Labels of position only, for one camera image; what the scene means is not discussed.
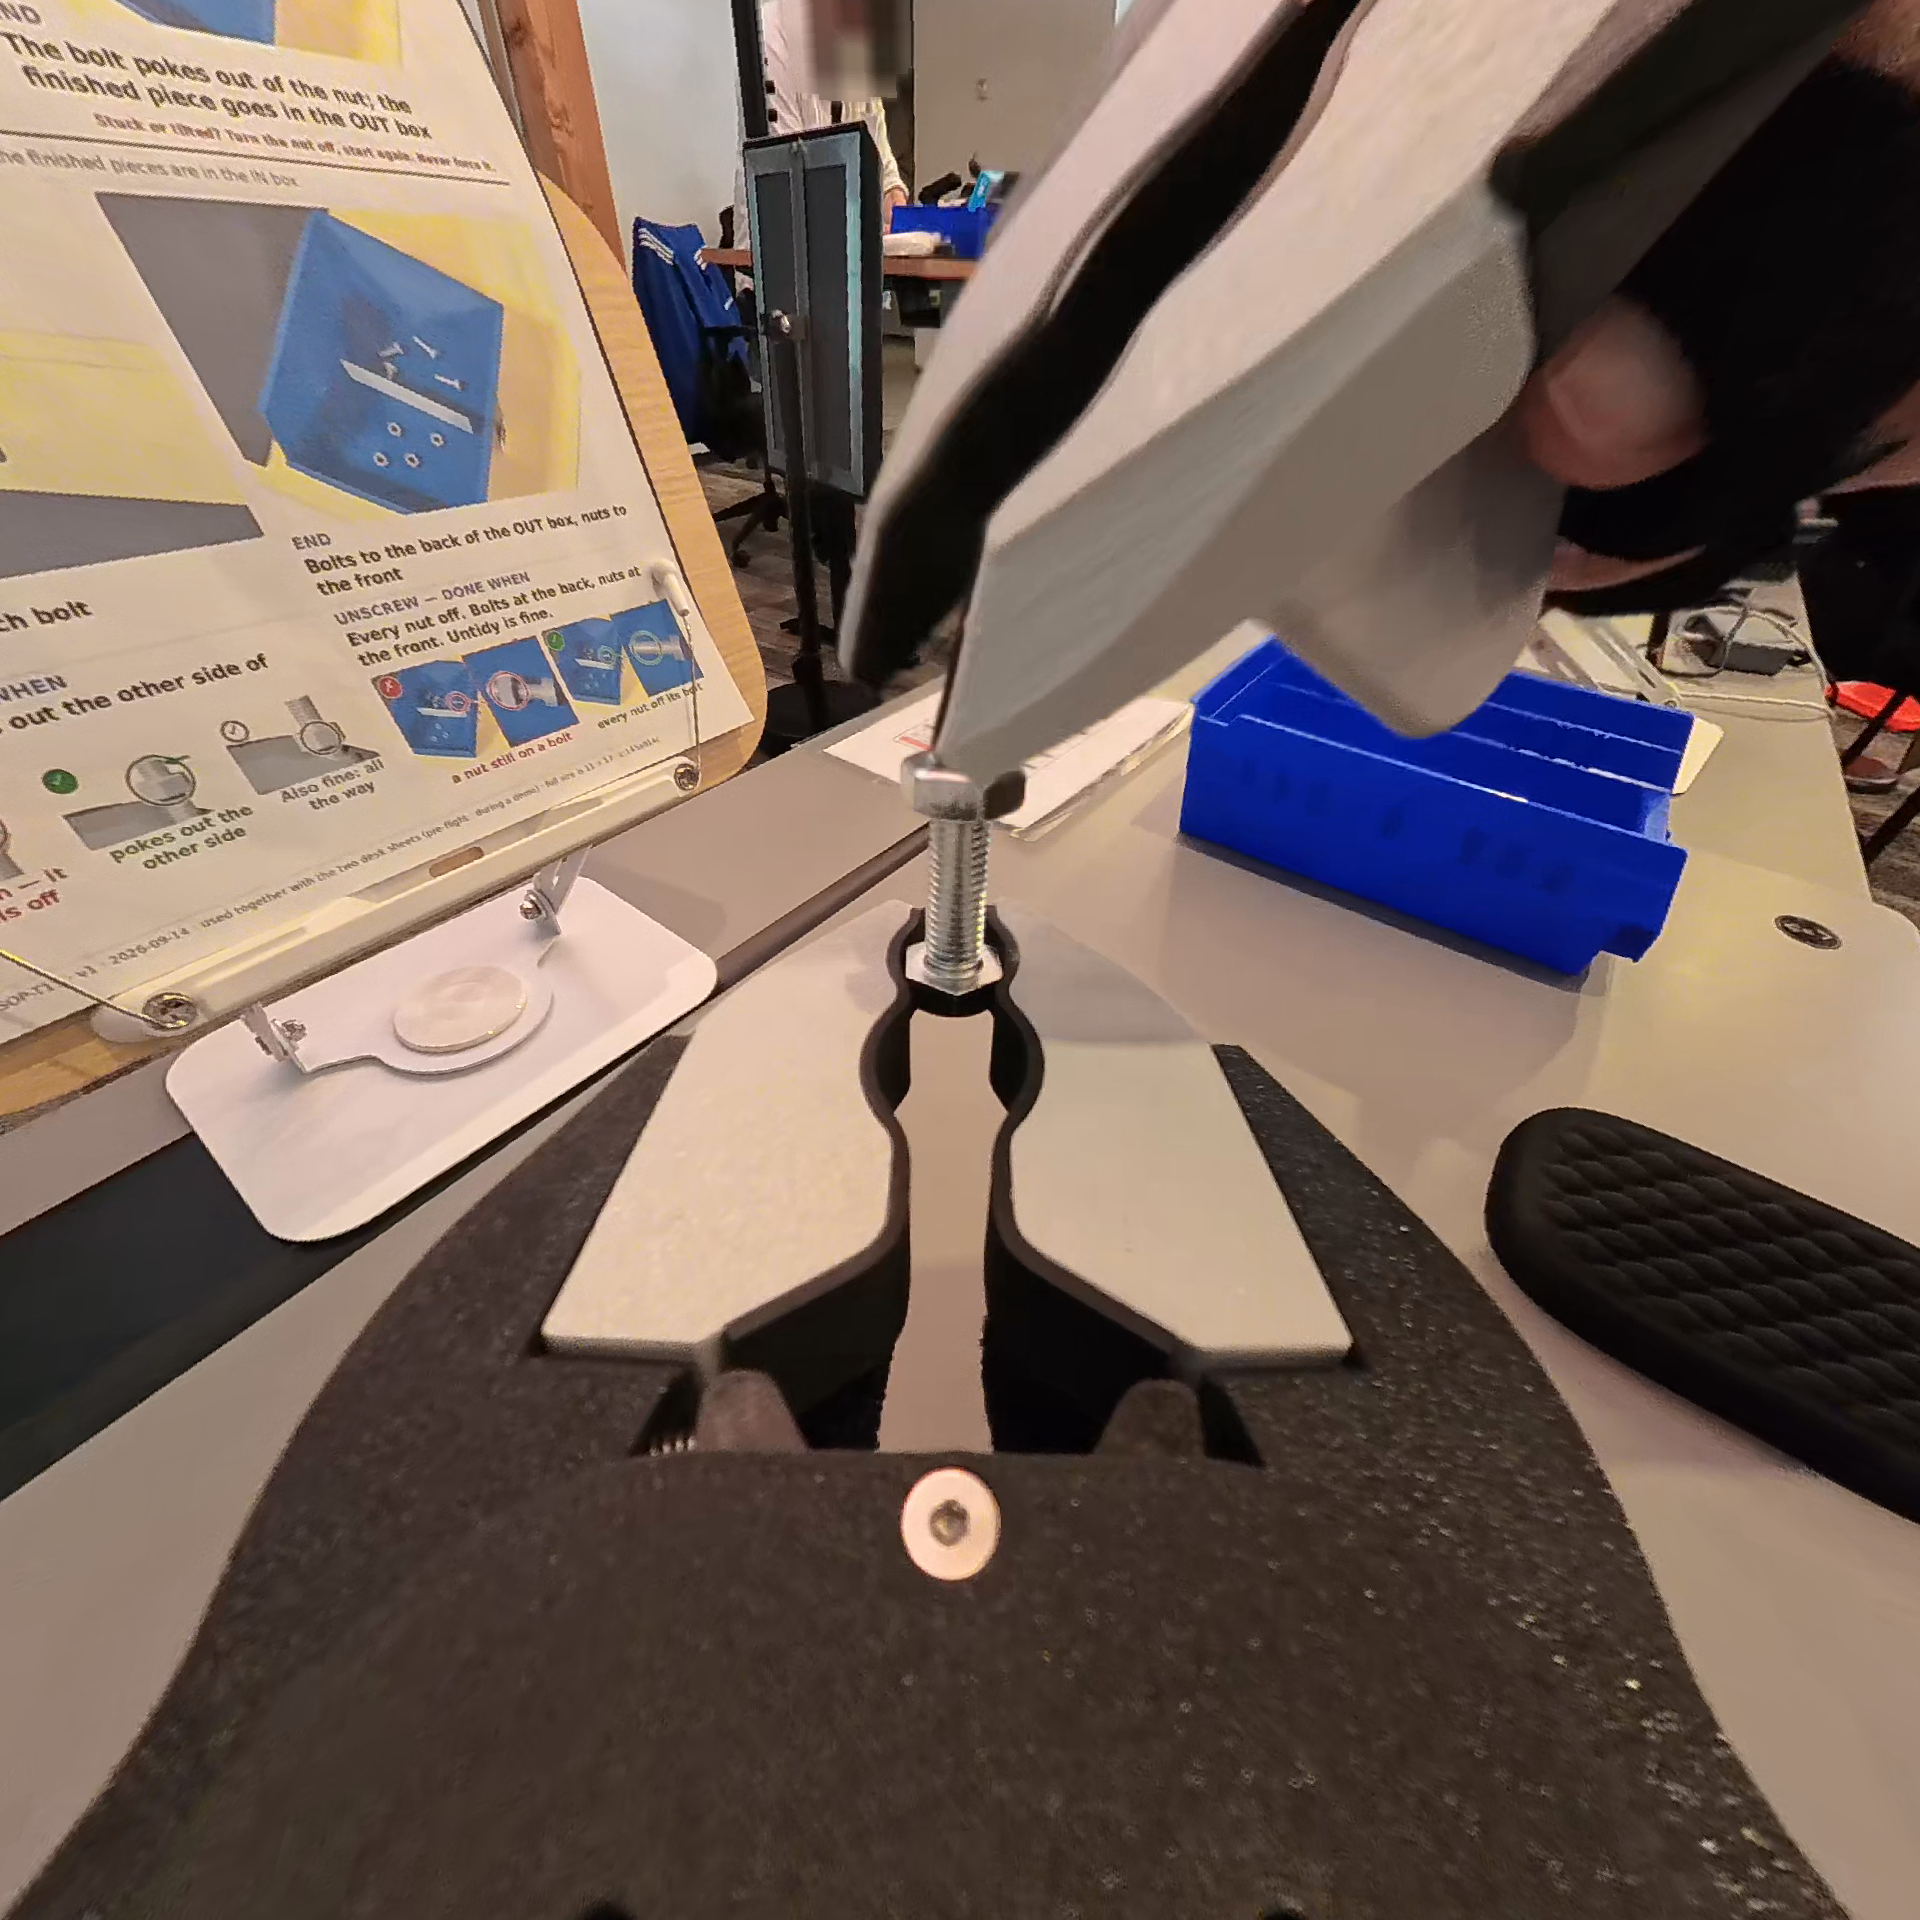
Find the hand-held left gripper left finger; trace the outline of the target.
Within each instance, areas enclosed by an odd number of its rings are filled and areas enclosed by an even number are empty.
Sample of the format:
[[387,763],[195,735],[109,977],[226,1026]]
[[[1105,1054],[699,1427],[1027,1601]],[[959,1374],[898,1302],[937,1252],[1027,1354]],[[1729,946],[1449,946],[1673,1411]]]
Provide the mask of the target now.
[[714,1374],[887,1248],[904,1167],[872,1046],[910,1011],[911,919],[867,907],[702,1016],[544,1316],[545,1348]]

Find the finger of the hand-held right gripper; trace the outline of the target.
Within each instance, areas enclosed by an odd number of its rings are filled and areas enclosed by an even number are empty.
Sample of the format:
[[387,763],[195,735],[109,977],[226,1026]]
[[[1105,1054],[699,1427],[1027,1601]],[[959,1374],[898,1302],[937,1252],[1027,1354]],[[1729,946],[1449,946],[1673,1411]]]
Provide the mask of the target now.
[[997,508],[1278,167],[1360,11],[1129,7],[1055,152],[999,216],[881,458],[838,620],[847,679],[889,679],[966,600]]
[[1264,620],[1402,735],[1531,632],[1511,422],[1858,6],[1360,6],[1301,126],[987,523],[931,752],[992,783]]

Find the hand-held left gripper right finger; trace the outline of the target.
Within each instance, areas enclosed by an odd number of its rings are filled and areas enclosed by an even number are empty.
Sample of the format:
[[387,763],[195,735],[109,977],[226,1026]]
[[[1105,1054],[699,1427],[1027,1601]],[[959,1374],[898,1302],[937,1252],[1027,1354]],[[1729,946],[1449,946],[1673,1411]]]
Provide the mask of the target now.
[[1174,1374],[1343,1363],[1353,1332],[1213,1048],[1042,912],[989,924],[992,1226],[1016,1276]]

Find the steel hex bolt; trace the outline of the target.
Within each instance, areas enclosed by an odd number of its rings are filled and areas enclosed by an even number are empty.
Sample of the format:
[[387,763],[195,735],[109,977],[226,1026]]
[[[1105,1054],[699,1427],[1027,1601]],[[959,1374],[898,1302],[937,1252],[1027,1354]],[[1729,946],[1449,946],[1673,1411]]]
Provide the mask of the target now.
[[903,972],[930,1003],[955,1009],[1000,980],[989,926],[992,823],[941,818],[927,827],[927,897]]

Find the steel hex nut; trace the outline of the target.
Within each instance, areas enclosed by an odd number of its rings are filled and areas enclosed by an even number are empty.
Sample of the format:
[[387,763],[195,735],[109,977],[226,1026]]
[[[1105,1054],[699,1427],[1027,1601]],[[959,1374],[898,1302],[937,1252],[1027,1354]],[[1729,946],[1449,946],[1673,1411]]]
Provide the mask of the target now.
[[931,752],[906,759],[899,770],[904,803],[934,826],[1000,822],[1021,807],[1023,786],[1023,768],[979,783],[941,763]]

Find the blue plastic bin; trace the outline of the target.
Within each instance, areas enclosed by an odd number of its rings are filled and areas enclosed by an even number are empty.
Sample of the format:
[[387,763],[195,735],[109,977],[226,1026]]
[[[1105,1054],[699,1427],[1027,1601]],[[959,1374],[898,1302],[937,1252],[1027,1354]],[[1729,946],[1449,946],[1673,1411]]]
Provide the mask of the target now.
[[1267,639],[1190,705],[1181,833],[1577,977],[1664,934],[1691,739],[1681,710],[1525,671],[1402,737]]

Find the person's right hand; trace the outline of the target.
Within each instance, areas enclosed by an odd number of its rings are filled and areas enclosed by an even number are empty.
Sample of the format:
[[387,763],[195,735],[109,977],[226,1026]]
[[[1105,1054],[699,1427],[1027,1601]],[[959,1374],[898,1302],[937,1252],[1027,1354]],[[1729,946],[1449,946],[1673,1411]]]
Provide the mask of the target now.
[[1626,489],[1694,459],[1706,409],[1669,330],[1613,298],[1528,379],[1519,438],[1567,489]]

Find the black monitor on stand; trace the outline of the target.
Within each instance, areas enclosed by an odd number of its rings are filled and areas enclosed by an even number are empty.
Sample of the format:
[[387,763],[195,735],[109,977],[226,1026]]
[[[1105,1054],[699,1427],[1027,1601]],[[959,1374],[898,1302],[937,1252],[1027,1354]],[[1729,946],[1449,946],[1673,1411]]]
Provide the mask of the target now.
[[750,139],[744,152],[763,449],[786,516],[799,650],[769,692],[760,747],[782,754],[867,714],[824,663],[835,644],[856,504],[879,467],[879,166],[861,121]]

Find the white tilting board stand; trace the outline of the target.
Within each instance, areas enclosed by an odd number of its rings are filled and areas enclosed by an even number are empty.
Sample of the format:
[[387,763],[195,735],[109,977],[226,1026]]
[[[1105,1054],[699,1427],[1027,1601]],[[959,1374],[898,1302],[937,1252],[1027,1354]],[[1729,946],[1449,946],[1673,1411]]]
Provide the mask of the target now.
[[185,1043],[161,1094],[270,1236],[374,1224],[712,990],[711,959],[585,878],[595,843],[707,776],[711,633],[679,561],[643,580],[679,683],[626,710],[632,768],[165,978]]

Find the paper sheet in plastic sleeve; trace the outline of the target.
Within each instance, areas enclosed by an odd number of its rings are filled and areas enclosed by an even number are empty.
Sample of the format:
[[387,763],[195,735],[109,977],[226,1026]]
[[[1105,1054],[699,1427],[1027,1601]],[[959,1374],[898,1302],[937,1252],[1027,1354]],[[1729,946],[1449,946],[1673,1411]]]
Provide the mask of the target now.
[[[879,710],[865,728],[838,739],[826,754],[890,786],[918,752],[930,751],[941,706],[937,688]],[[1023,768],[1023,803],[999,826],[1038,838],[1081,807],[1099,786],[1127,778],[1190,723],[1190,705],[1161,697],[1134,699],[1082,735],[1055,744]]]

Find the blue striped jacket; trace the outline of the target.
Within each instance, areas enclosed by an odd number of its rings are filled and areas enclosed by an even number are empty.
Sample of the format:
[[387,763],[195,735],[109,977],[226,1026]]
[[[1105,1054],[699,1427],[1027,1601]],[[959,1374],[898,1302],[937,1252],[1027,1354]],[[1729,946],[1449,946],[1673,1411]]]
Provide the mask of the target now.
[[720,459],[760,449],[747,330],[697,225],[631,225],[631,286],[688,444]]

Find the black textured pad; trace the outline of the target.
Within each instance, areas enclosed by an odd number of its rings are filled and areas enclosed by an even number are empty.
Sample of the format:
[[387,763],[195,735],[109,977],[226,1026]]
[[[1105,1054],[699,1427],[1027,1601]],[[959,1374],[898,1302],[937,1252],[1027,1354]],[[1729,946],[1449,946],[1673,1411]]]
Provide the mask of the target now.
[[1918,1522],[1918,1252],[1751,1169],[1558,1110],[1502,1140],[1503,1274],[1598,1354]]

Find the wooden post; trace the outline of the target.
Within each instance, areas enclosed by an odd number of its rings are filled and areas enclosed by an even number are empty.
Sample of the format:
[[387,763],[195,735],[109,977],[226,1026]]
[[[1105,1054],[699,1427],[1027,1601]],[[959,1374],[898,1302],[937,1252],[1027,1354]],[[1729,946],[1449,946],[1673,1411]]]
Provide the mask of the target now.
[[520,139],[537,171],[626,257],[575,3],[495,3]]

